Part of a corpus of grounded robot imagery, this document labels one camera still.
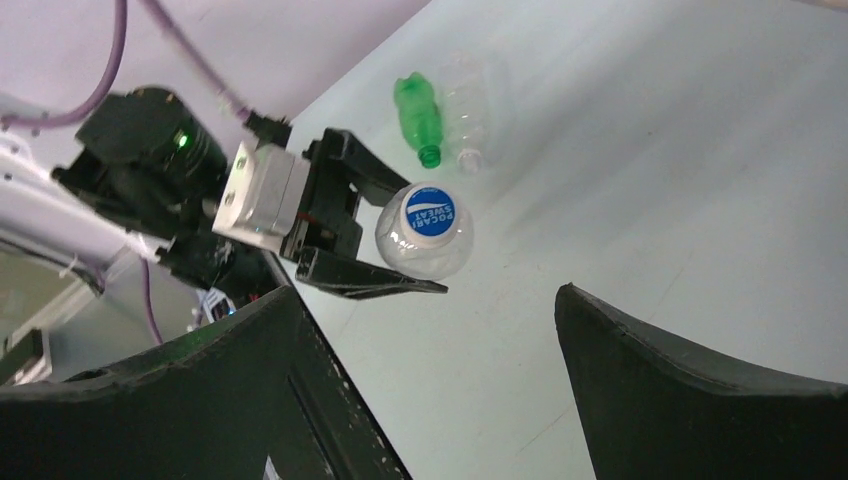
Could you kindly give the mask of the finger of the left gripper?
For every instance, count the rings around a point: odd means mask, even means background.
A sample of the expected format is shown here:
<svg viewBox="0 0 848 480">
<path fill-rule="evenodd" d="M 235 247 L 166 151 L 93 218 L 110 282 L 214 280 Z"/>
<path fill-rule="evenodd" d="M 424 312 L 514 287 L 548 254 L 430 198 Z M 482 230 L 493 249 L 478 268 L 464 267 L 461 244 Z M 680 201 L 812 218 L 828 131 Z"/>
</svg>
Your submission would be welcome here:
<svg viewBox="0 0 848 480">
<path fill-rule="evenodd" d="M 411 182 L 371 152 L 351 131 L 332 129 L 331 158 L 359 194 L 371 205 L 385 207 Z"/>
<path fill-rule="evenodd" d="M 400 272 L 306 247 L 297 261 L 296 279 L 325 293 L 367 300 L 403 293 L 446 294 L 448 287 Z"/>
</svg>

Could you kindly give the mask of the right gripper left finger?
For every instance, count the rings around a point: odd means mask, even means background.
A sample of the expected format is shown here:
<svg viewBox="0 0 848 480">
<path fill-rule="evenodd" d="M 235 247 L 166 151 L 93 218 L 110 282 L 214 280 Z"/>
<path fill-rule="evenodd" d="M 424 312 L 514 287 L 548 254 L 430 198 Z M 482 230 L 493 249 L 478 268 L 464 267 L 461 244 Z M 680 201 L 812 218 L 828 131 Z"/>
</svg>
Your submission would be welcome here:
<svg viewBox="0 0 848 480">
<path fill-rule="evenodd" d="M 5 479 L 406 479 L 291 287 L 118 362 L 1 391 Z"/>
</svg>

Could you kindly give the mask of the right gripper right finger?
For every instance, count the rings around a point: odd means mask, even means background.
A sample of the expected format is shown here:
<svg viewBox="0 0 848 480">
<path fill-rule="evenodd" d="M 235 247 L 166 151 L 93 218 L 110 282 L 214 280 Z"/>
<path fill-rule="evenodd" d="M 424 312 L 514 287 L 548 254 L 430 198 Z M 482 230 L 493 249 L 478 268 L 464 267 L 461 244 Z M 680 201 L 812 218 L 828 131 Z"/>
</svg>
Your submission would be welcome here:
<svg viewBox="0 0 848 480">
<path fill-rule="evenodd" d="M 847 388 L 751 364 L 567 284 L 555 324 L 600 479 L 843 479 Z"/>
</svg>

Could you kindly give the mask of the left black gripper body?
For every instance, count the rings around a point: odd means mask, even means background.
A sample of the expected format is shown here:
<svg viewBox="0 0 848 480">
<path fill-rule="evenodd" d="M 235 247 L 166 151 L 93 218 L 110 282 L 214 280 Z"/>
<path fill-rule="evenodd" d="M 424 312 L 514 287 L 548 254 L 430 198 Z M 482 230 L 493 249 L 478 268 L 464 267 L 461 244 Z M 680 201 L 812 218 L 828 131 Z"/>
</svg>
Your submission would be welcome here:
<svg viewBox="0 0 848 480">
<path fill-rule="evenodd" d="M 342 165 L 331 158 L 332 129 L 327 128 L 323 137 L 303 152 L 311 169 L 295 224 L 280 252 L 286 260 L 298 261 L 306 247 L 352 259 L 358 255 L 363 228 L 356 215 L 365 199 L 348 181 Z"/>
</svg>

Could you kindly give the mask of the white cap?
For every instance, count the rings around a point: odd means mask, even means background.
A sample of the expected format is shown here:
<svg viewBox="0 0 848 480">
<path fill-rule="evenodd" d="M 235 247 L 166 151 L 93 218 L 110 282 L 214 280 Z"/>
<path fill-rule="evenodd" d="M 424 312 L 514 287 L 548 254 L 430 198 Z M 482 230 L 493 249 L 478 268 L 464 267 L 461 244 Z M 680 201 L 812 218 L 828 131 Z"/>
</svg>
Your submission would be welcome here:
<svg viewBox="0 0 848 480">
<path fill-rule="evenodd" d="M 446 238 L 457 222 L 457 202 L 446 189 L 416 184 L 402 197 L 400 219 L 413 236 L 426 241 Z"/>
</svg>

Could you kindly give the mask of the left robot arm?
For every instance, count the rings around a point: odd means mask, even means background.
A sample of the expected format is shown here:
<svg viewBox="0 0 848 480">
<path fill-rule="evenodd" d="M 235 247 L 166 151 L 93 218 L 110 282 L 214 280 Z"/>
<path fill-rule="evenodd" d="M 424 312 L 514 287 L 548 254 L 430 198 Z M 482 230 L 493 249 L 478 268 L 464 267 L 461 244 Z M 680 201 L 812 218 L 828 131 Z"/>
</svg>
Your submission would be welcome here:
<svg viewBox="0 0 848 480">
<path fill-rule="evenodd" d="M 295 279 L 363 300 L 446 287 L 358 259 L 361 202 L 383 207 L 407 181 L 352 132 L 328 128 L 301 153 L 290 124 L 250 113 L 252 139 L 228 159 L 172 91 L 110 93 L 76 132 L 82 152 L 49 181 L 99 216 L 157 237 L 162 266 L 237 306 Z"/>
</svg>

